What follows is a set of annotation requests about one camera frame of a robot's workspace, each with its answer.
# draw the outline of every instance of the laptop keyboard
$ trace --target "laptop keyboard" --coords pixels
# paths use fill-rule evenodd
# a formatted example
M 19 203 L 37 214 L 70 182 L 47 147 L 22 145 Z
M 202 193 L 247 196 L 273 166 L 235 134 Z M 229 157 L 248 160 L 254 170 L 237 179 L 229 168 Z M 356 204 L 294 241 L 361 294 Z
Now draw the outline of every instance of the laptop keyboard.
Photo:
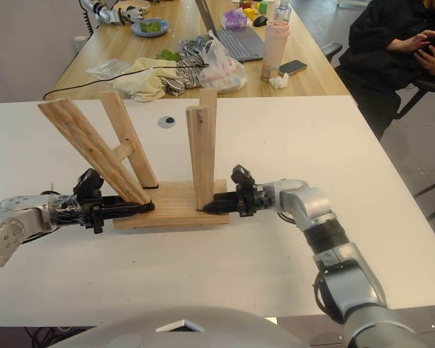
M 237 60 L 251 59 L 253 54 L 240 42 L 239 38 L 229 30 L 219 30 L 217 32 L 219 40 L 229 50 L 231 56 Z

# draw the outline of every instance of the yellow cloth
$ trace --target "yellow cloth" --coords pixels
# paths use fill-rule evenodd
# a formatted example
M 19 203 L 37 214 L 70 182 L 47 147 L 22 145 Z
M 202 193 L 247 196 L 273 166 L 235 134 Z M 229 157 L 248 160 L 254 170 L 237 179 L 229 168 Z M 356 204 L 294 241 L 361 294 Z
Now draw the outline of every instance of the yellow cloth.
M 117 78 L 113 87 L 118 88 L 130 94 L 131 99 L 138 102 L 150 102 L 151 100 L 165 96 L 165 90 L 161 83 L 160 76 L 166 78 L 178 78 L 176 69 L 161 67 L 176 67 L 177 63 L 170 60 L 138 58 L 130 69 L 124 73 L 144 70 L 136 74 Z

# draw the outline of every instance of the plastic container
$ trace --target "plastic container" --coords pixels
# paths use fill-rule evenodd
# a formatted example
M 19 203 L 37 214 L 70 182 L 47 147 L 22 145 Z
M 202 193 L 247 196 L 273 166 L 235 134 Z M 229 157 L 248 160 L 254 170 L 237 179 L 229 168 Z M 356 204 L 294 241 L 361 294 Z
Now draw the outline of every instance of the plastic container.
M 289 22 L 291 8 L 289 0 L 281 0 L 280 4 L 274 10 L 274 22 Z
M 289 24 L 285 21 L 273 22 L 266 27 L 264 58 L 262 59 L 261 78 L 268 81 L 278 75 L 282 63 L 283 50 L 290 34 Z

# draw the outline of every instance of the small blue object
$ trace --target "small blue object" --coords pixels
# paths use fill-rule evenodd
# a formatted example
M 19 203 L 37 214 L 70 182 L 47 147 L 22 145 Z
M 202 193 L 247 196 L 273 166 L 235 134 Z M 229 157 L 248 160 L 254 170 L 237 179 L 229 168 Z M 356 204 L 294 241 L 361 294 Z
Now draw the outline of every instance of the small blue object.
M 161 25 L 160 31 L 155 31 L 153 33 L 145 33 L 144 31 L 142 31 L 142 28 L 140 27 L 140 23 L 150 24 L 153 22 L 160 23 Z M 169 28 L 169 24 L 165 20 L 159 20 L 159 19 L 139 20 L 138 22 L 135 22 L 130 26 L 130 29 L 134 32 L 134 34 L 138 36 L 142 36 L 144 38 L 154 38 L 156 36 L 161 36 L 167 32 L 168 28 Z

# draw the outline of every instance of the green food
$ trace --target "green food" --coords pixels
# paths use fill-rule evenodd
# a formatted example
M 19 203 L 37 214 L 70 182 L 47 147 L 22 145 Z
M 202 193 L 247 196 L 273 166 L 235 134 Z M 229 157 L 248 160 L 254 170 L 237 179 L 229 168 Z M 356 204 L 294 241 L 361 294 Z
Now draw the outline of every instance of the green food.
M 178 52 L 172 53 L 169 49 L 163 49 L 161 53 L 157 54 L 157 59 L 174 60 L 176 62 L 181 60 Z
M 140 28 L 144 33 L 156 33 L 157 31 L 161 31 L 161 23 L 158 20 L 149 24 L 140 23 Z

